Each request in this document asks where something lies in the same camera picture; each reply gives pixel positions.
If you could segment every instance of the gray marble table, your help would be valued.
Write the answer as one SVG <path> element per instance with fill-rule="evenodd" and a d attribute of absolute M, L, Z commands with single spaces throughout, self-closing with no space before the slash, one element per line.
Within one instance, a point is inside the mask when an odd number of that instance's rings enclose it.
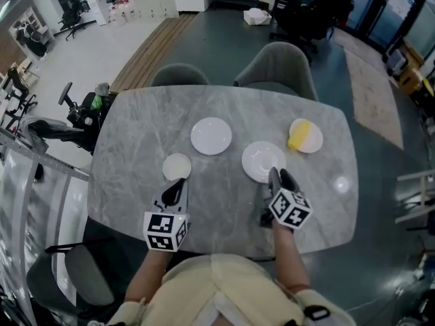
<path fill-rule="evenodd" d="M 200 154 L 190 142 L 193 125 L 209 116 L 222 118 L 232 129 L 230 147 L 217 156 Z M 306 155 L 286 147 L 290 124 L 298 117 L 322 130 L 324 145 L 318 152 Z M 181 249 L 271 257 L 272 232 L 258 225 L 260 186 L 241 166 L 243 150 L 254 141 L 282 148 L 287 170 L 312 202 L 313 216 L 296 232 L 300 251 L 349 242 L 358 211 L 358 172 L 343 112 L 297 96 L 250 88 L 171 86 L 119 94 L 92 159 L 89 216 L 143 240 L 143 214 L 150 209 L 154 192 L 166 183 L 163 161 L 179 152 L 192 162 L 191 226 Z M 347 180 L 347 190 L 339 191 L 338 178 Z"/>

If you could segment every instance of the wooden deck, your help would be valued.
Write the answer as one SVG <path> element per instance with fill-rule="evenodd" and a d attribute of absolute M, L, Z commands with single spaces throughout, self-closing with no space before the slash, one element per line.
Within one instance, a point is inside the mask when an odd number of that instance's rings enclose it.
<path fill-rule="evenodd" d="M 179 18 L 165 19 L 125 64 L 110 89 L 121 92 L 149 86 L 160 68 L 160 61 L 195 16 L 196 14 L 183 14 Z"/>

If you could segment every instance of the plate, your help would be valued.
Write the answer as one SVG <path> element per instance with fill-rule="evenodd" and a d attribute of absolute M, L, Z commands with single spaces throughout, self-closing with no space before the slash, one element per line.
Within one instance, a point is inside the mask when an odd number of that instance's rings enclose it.
<path fill-rule="evenodd" d="M 295 127 L 301 123 L 302 121 L 308 121 L 303 118 L 298 118 L 293 121 L 292 125 L 289 129 L 289 135 L 292 134 L 292 131 Z M 324 135 L 321 133 L 319 127 L 317 127 L 312 121 L 308 121 L 311 123 L 310 131 L 308 132 L 308 136 L 302 145 L 298 148 L 299 151 L 304 153 L 314 153 L 320 150 L 320 147 L 324 144 Z"/>
<path fill-rule="evenodd" d="M 163 162 L 163 175 L 169 181 L 185 178 L 187 179 L 192 170 L 189 158 L 181 153 L 174 153 Z"/>
<path fill-rule="evenodd" d="M 224 152 L 230 146 L 231 139 L 230 126 L 216 117 L 207 117 L 197 122 L 190 133 L 193 147 L 208 156 Z"/>
<path fill-rule="evenodd" d="M 267 141 L 256 141 L 245 148 L 242 154 L 242 167 L 247 175 L 260 183 L 268 183 L 272 167 L 285 169 L 285 156 L 282 150 Z"/>

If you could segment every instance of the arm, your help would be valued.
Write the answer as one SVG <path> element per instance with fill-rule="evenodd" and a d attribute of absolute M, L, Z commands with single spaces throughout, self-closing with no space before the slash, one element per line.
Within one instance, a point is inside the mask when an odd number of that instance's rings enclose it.
<path fill-rule="evenodd" d="M 278 282 L 293 294 L 309 289 L 310 279 L 294 242 L 293 233 L 276 219 L 273 220 L 273 239 Z"/>
<path fill-rule="evenodd" d="M 141 267 L 128 285 L 126 302 L 140 302 L 145 298 L 149 302 L 162 284 L 171 254 L 149 250 Z"/>

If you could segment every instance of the small white plate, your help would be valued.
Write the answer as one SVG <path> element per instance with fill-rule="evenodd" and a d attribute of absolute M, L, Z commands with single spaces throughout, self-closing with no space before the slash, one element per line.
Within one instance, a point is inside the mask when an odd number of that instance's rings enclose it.
<path fill-rule="evenodd" d="M 189 158 L 181 153 L 174 153 L 163 162 L 163 175 L 169 181 L 185 178 L 187 179 L 192 170 Z"/>
<path fill-rule="evenodd" d="M 295 127 L 301 123 L 302 121 L 308 121 L 303 118 L 298 118 L 293 121 L 292 125 L 289 129 L 289 135 L 292 135 L 293 130 Z M 299 151 L 304 153 L 314 153 L 316 151 L 320 150 L 320 147 L 324 144 L 324 135 L 321 133 L 321 130 L 319 127 L 317 127 L 312 121 L 309 121 L 311 123 L 310 125 L 310 131 L 308 132 L 308 136 L 305 139 L 305 141 L 302 143 L 302 145 L 298 148 Z"/>
<path fill-rule="evenodd" d="M 197 122 L 190 133 L 193 147 L 208 156 L 224 152 L 230 146 L 231 139 L 230 126 L 216 117 L 207 117 Z"/>
<path fill-rule="evenodd" d="M 253 180 L 268 183 L 272 167 L 285 169 L 285 156 L 281 149 L 267 141 L 256 141 L 246 147 L 242 154 L 242 167 Z"/>

